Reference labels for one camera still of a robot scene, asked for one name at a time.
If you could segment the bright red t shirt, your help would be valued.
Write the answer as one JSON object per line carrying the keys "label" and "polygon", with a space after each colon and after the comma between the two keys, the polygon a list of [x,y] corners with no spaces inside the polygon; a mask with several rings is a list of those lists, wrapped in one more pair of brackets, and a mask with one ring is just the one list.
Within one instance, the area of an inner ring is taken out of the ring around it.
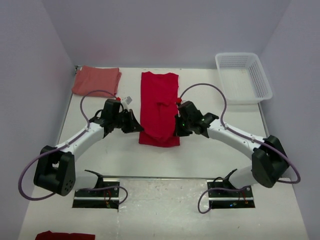
{"label": "bright red t shirt", "polygon": [[150,71],[141,74],[140,82],[140,125],[141,145],[171,148],[180,145],[180,138],[174,136],[175,115],[178,113],[179,76],[175,73],[155,74]]}

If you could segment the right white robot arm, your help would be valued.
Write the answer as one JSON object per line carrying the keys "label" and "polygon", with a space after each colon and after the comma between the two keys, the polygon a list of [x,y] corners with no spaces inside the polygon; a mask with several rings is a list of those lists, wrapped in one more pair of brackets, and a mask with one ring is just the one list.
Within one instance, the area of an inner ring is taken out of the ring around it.
{"label": "right white robot arm", "polygon": [[179,103],[177,110],[174,131],[176,136],[186,137],[193,133],[202,135],[232,147],[251,160],[250,166],[234,169],[222,178],[222,183],[218,187],[223,189],[227,196],[233,197],[242,188],[254,184],[272,188],[289,168],[286,160],[270,149],[273,147],[285,154],[279,139],[275,136],[267,138],[252,136],[249,139],[240,137],[227,130],[217,115],[210,112],[202,114],[191,101]]}

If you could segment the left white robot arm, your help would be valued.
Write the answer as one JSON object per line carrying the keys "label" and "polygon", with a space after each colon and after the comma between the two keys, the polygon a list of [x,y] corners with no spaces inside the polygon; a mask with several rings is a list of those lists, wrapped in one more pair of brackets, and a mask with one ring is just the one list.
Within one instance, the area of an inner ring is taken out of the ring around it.
{"label": "left white robot arm", "polygon": [[45,146],[37,160],[33,183],[54,194],[68,195],[76,183],[75,163],[92,145],[114,129],[125,134],[144,130],[128,107],[131,102],[129,96],[122,100],[108,98],[92,118],[85,117],[86,126],[80,132],[54,147]]}

